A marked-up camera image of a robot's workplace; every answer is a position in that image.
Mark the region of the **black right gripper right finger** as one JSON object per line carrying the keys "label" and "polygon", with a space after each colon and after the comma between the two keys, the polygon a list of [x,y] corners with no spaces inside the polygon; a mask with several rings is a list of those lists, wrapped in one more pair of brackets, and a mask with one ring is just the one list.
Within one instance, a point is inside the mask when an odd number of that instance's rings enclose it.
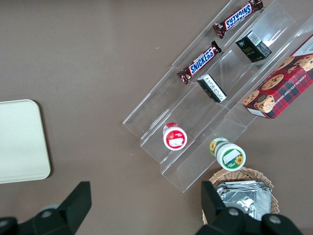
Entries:
{"label": "black right gripper right finger", "polygon": [[210,181],[201,183],[201,206],[208,224],[198,235],[259,235],[261,224],[234,207],[226,207]]}

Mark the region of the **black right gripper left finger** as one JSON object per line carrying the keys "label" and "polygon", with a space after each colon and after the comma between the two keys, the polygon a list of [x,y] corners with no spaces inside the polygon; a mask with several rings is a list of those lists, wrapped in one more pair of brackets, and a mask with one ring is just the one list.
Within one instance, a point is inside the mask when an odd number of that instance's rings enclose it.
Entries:
{"label": "black right gripper left finger", "polygon": [[47,208],[18,225],[19,235],[74,235],[91,209],[90,182],[80,182],[55,209]]}

